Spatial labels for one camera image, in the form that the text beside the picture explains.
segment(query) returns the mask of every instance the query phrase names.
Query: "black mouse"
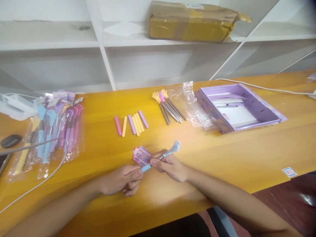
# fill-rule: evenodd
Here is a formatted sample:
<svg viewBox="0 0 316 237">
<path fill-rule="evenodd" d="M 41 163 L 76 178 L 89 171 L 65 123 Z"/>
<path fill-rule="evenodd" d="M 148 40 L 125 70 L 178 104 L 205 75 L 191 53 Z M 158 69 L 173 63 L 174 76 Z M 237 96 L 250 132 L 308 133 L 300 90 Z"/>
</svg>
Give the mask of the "black mouse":
<svg viewBox="0 0 316 237">
<path fill-rule="evenodd" d="M 18 144 L 22 140 L 22 137 L 17 134 L 12 134 L 1 141 L 3 148 L 10 148 Z"/>
</svg>

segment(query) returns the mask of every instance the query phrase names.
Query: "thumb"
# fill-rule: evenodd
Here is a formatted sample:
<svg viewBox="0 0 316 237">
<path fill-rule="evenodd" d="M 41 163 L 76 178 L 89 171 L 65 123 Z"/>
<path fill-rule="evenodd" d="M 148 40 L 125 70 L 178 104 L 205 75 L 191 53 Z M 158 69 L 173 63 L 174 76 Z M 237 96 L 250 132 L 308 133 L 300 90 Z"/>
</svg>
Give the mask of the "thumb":
<svg viewBox="0 0 316 237">
<path fill-rule="evenodd" d="M 165 172 L 170 172 L 172 169 L 171 164 L 165 163 L 161 160 L 151 159 L 150 164 L 154 166 L 155 168 L 165 171 Z"/>
<path fill-rule="evenodd" d="M 142 177 L 142 171 L 140 169 L 136 169 L 131 171 L 127 176 L 127 182 L 140 180 Z"/>
</svg>

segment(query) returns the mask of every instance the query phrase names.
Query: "power cord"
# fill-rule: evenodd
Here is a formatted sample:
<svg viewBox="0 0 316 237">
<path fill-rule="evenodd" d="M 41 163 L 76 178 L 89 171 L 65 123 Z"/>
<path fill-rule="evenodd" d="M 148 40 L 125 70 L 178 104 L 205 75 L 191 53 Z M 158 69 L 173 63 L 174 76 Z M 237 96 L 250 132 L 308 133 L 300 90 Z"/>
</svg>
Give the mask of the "power cord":
<svg viewBox="0 0 316 237">
<path fill-rule="evenodd" d="M 242 84 L 246 84 L 248 86 L 252 86 L 252 87 L 256 87 L 256 88 L 260 88 L 260 89 L 264 89 L 264 90 L 268 90 L 268 91 L 278 91 L 278 92 L 286 92 L 286 93 L 291 93 L 291 94 L 306 94 L 306 95 L 316 95 L 314 93 L 301 93 L 301 92 L 291 92 L 291 91 L 284 91 L 284 90 L 277 90 L 277 89 L 270 89 L 270 88 L 265 88 L 265 87 L 260 87 L 260 86 L 255 86 L 246 82 L 241 82 L 241 81 L 234 81 L 234 80 L 230 80 L 230 79 L 224 79 L 224 78 L 218 78 L 215 79 L 216 80 L 223 80 L 223 81 L 230 81 L 230 82 L 237 82 L 237 83 L 242 83 Z"/>
<path fill-rule="evenodd" d="M 20 95 L 20 96 L 26 96 L 26 97 L 38 99 L 38 97 L 34 97 L 34 96 L 30 96 L 30 95 L 24 95 L 24 94 L 18 94 L 18 93 L 6 93 L 4 95 L 9 95 L 9 94 L 17 94 L 17 95 Z"/>
<path fill-rule="evenodd" d="M 25 149 L 30 149 L 30 148 L 33 148 L 35 146 L 39 146 L 39 145 L 43 145 L 45 143 L 48 143 L 48 142 L 52 142 L 52 141 L 55 141 L 55 140 L 59 140 L 59 139 L 62 139 L 64 140 L 64 144 L 65 144 L 65 147 L 66 147 L 66 151 L 68 149 L 68 146 L 67 146 L 67 142 L 66 142 L 66 139 L 65 138 L 54 138 L 54 139 L 51 139 L 51 140 L 48 140 L 48 141 L 45 141 L 45 142 L 41 142 L 41 143 L 37 143 L 37 144 L 34 144 L 34 145 L 30 145 L 30 146 L 25 146 L 25 147 L 20 147 L 20 148 L 16 148 L 16 149 L 11 149 L 11 150 L 6 150 L 6 151 L 3 151 L 3 152 L 0 152 L 0 156 L 2 155 L 7 155 L 7 154 L 10 154 L 10 153 L 14 153 L 14 152 L 18 152 L 18 151 L 22 151 L 22 150 L 25 150 Z M 39 186 L 41 186 L 43 183 L 45 183 L 51 176 L 53 176 L 56 171 L 62 166 L 62 164 L 64 163 L 65 159 L 66 159 L 66 152 L 64 153 L 64 157 L 62 159 L 62 161 L 60 162 L 59 166 L 54 170 L 54 172 L 52 172 L 52 174 L 50 176 L 48 176 L 46 179 L 44 179 L 41 183 L 39 183 L 38 185 L 36 185 L 34 188 L 30 189 L 29 191 L 27 191 L 26 193 L 24 193 L 23 195 L 21 195 L 20 197 L 18 197 L 17 199 L 15 199 L 13 202 L 11 202 L 8 206 L 6 206 L 4 209 L 2 209 L 0 211 L 0 214 L 2 212 L 4 212 L 5 210 L 7 210 L 10 206 L 12 206 L 14 203 L 16 203 L 17 201 L 19 201 L 22 197 L 24 197 L 25 195 L 27 195 L 28 193 L 30 193 L 31 191 L 33 191 L 34 189 L 38 188 Z"/>
</svg>

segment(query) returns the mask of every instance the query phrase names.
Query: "purple tray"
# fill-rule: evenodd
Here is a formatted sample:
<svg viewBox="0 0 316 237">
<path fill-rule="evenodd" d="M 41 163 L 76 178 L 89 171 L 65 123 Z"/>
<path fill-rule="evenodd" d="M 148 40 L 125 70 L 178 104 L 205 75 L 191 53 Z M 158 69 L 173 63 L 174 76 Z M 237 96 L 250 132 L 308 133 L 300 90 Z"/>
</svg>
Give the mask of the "purple tray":
<svg viewBox="0 0 316 237">
<path fill-rule="evenodd" d="M 227 116 L 222 114 L 219 108 L 217 108 L 214 104 L 213 99 L 219 98 L 221 96 L 211 96 L 214 94 L 227 92 L 232 94 L 231 97 L 236 97 L 236 95 L 243 97 L 243 106 L 257 121 L 242 126 L 233 125 Z M 279 111 L 277 111 L 243 84 L 200 88 L 196 92 L 196 97 L 206 112 L 211 117 L 216 119 L 214 123 L 220 128 L 222 134 L 259 126 L 274 125 L 287 120 L 284 115 L 282 115 Z"/>
</svg>

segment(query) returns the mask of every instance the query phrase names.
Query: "blue pen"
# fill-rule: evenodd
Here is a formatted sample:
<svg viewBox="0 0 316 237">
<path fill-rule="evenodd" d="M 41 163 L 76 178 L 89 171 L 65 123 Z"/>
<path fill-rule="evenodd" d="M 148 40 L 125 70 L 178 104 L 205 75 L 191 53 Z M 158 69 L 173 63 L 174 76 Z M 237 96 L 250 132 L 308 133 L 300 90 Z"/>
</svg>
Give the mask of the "blue pen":
<svg viewBox="0 0 316 237">
<path fill-rule="evenodd" d="M 171 147 L 171 149 L 157 159 L 161 160 L 162 158 L 164 158 L 172 153 L 177 152 L 180 149 L 180 146 L 181 146 L 180 142 L 178 140 L 176 140 L 174 142 L 174 145 Z M 142 173 L 144 173 L 145 171 L 149 170 L 150 168 L 151 168 L 151 164 L 148 163 L 147 165 L 145 165 L 144 167 L 141 168 L 141 171 L 142 171 Z"/>
</svg>

